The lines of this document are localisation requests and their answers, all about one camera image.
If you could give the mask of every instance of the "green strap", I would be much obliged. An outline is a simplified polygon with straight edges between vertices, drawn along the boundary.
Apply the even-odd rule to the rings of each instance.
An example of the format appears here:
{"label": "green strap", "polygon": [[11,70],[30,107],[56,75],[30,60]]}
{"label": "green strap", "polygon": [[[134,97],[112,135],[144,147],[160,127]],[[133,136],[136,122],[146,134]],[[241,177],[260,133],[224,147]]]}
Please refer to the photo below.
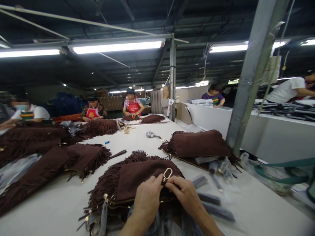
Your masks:
{"label": "green strap", "polygon": [[[300,184],[300,183],[306,182],[309,177],[307,173],[301,169],[299,170],[302,171],[305,175],[297,176],[292,172],[292,169],[296,167],[309,167],[309,166],[315,166],[315,158],[308,158],[308,159],[303,159],[303,160],[277,163],[277,164],[262,164],[262,165],[255,166],[254,169],[260,176],[266,179],[269,179],[269,180],[272,180],[281,184],[293,185],[293,184]],[[285,171],[290,175],[290,177],[286,179],[281,179],[281,180],[271,179],[265,175],[262,167],[284,167]]]}

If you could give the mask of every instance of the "gold hardware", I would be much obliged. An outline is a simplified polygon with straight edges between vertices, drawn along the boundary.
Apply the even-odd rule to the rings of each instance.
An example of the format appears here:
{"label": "gold hardware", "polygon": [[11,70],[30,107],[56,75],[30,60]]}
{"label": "gold hardware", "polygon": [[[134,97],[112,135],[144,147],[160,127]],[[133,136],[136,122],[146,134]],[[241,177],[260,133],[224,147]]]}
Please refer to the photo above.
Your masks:
{"label": "gold hardware", "polygon": [[[168,177],[166,177],[165,175],[166,175],[166,173],[167,173],[168,170],[170,170],[171,173],[169,174]],[[163,174],[163,176],[164,176],[163,182],[166,182],[166,181],[172,176],[172,174],[173,174],[173,170],[172,170],[171,168],[167,168],[167,169],[165,170],[164,174]]]}

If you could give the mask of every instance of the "hand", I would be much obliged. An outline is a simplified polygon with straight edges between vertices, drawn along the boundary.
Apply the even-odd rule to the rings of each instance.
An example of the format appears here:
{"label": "hand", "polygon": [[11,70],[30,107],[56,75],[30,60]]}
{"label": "hand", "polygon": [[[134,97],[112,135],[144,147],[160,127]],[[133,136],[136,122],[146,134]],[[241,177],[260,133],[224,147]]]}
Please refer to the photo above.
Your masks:
{"label": "hand", "polygon": [[91,121],[90,118],[88,118],[88,117],[83,117],[82,120],[84,120],[85,122],[90,122]]}
{"label": "hand", "polygon": [[163,174],[157,178],[151,176],[150,179],[139,185],[134,202],[134,212],[132,216],[137,223],[143,223],[142,228],[145,232],[153,223],[160,205],[160,192]]}
{"label": "hand", "polygon": [[176,195],[184,209],[195,221],[204,213],[208,214],[191,181],[182,177],[172,176],[168,179],[165,187]]}
{"label": "hand", "polygon": [[132,113],[132,114],[131,114],[131,117],[132,117],[132,118],[136,118],[137,115],[138,115],[138,113]]}

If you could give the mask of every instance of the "pipe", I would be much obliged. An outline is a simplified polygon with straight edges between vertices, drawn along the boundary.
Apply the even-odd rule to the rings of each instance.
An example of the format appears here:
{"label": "pipe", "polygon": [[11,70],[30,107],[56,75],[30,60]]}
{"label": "pipe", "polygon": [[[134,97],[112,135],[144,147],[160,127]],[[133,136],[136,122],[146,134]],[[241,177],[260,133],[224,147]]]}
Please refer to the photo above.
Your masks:
{"label": "pipe", "polygon": [[121,63],[120,61],[117,61],[117,60],[115,60],[115,59],[113,59],[113,58],[111,58],[111,57],[109,57],[109,56],[106,56],[106,55],[104,55],[104,54],[101,53],[101,52],[99,52],[99,54],[101,54],[102,56],[107,57],[107,58],[109,58],[109,59],[111,59],[111,60],[113,60],[113,61],[115,61],[115,62],[118,62],[119,64],[122,64],[122,65],[125,66],[125,67],[130,68],[130,66],[127,66],[127,65]]}
{"label": "pipe", "polygon": [[34,25],[34,26],[36,26],[36,27],[38,27],[38,28],[40,28],[40,29],[42,29],[42,30],[48,31],[48,32],[53,33],[53,34],[55,34],[55,35],[58,35],[58,36],[60,36],[60,37],[62,37],[62,38],[70,39],[70,38],[68,38],[68,37],[66,37],[66,36],[63,36],[62,34],[59,34],[59,33],[55,32],[55,31],[52,31],[52,30],[47,29],[47,28],[45,28],[45,27],[43,27],[43,26],[40,26],[40,25],[38,25],[38,24],[35,24],[35,23],[31,22],[31,21],[28,21],[28,20],[26,20],[26,19],[24,19],[24,18],[22,18],[22,17],[19,17],[19,16],[17,16],[17,15],[14,15],[14,14],[12,14],[12,13],[9,13],[9,12],[7,12],[7,11],[5,11],[5,10],[1,10],[1,9],[0,9],[0,12],[6,14],[6,15],[8,15],[8,16],[12,16],[12,17],[14,17],[14,18],[16,18],[16,19],[18,19],[18,20],[21,20],[21,21],[24,21],[24,22],[26,22],[26,23],[29,23],[29,24],[31,24],[31,25]]}
{"label": "pipe", "polygon": [[[24,13],[40,15],[40,16],[46,16],[46,17],[51,17],[51,18],[56,18],[56,19],[67,20],[67,21],[74,21],[74,22],[79,22],[79,23],[84,23],[84,24],[89,24],[89,25],[107,27],[107,28],[112,28],[112,29],[117,29],[117,30],[124,30],[124,31],[129,31],[129,32],[134,32],[134,33],[156,35],[153,33],[148,33],[148,32],[144,32],[144,31],[140,31],[140,30],[136,30],[136,29],[128,29],[128,28],[124,28],[124,27],[113,26],[113,25],[108,25],[108,24],[103,24],[103,23],[98,23],[98,22],[93,22],[93,21],[87,21],[87,20],[81,20],[81,19],[76,19],[76,18],[67,17],[67,16],[60,16],[60,15],[45,13],[45,12],[41,12],[41,11],[28,10],[28,9],[24,9],[24,8],[15,8],[15,7],[10,7],[10,6],[6,6],[6,5],[0,5],[0,9],[13,10],[13,11],[24,12]],[[176,40],[179,42],[183,42],[183,43],[189,43],[188,41],[184,41],[181,39],[176,39]]]}

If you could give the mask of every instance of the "person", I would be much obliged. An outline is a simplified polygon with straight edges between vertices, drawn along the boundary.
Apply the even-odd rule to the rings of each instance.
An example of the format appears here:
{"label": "person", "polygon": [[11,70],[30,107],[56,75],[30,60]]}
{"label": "person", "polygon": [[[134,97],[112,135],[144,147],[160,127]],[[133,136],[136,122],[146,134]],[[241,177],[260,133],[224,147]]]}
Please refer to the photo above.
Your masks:
{"label": "person", "polygon": [[202,95],[201,99],[212,99],[212,104],[216,108],[223,106],[225,103],[225,98],[220,93],[221,90],[222,90],[222,85],[211,84],[209,86],[208,92]]}
{"label": "person", "polygon": [[136,92],[133,88],[127,89],[127,98],[124,102],[124,108],[122,112],[125,115],[132,115],[132,118],[135,118],[137,115],[141,114],[144,110],[144,105],[136,97]]}
{"label": "person", "polygon": [[[134,202],[134,211],[119,235],[145,235],[153,223],[159,208],[159,197],[163,188],[161,185],[162,179],[163,174],[160,174],[157,178],[151,176],[150,179],[139,185]],[[223,235],[214,219],[203,207],[191,181],[182,177],[172,176],[168,179],[165,187],[175,194],[186,212],[198,224],[203,235]]]}
{"label": "person", "polygon": [[295,77],[289,79],[278,85],[270,94],[267,95],[266,100],[269,103],[286,103],[293,97],[315,97],[315,92],[311,91],[309,85],[315,81],[315,71],[310,71],[309,75],[302,77]]}
{"label": "person", "polygon": [[100,104],[98,101],[90,101],[89,105],[86,105],[81,113],[81,119],[85,122],[106,118],[107,109],[103,104]]}
{"label": "person", "polygon": [[43,107],[33,105],[27,97],[13,98],[10,103],[17,111],[9,120],[0,125],[1,130],[13,128],[17,123],[23,121],[52,124],[48,111]]}

